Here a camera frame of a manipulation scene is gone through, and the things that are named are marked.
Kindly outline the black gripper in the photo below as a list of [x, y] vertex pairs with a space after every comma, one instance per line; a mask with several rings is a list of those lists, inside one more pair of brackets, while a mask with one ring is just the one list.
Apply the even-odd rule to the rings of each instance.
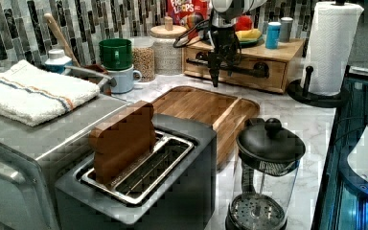
[[234, 62], [241, 61], [242, 49], [233, 26], [225, 28], [212, 26], [210, 42], [213, 46], [213, 52], [208, 56], [208, 68], [213, 86], [217, 87], [221, 62], [227, 62], [227, 75], [232, 77]]

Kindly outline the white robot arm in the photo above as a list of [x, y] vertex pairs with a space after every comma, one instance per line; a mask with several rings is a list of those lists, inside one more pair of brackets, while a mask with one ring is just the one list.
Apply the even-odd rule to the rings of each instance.
[[232, 67], [241, 62], [242, 48], [235, 33], [236, 19], [266, 1], [210, 0], [212, 9], [208, 19], [208, 36], [212, 51], [208, 55], [208, 68], [214, 87], [219, 85], [222, 63]]

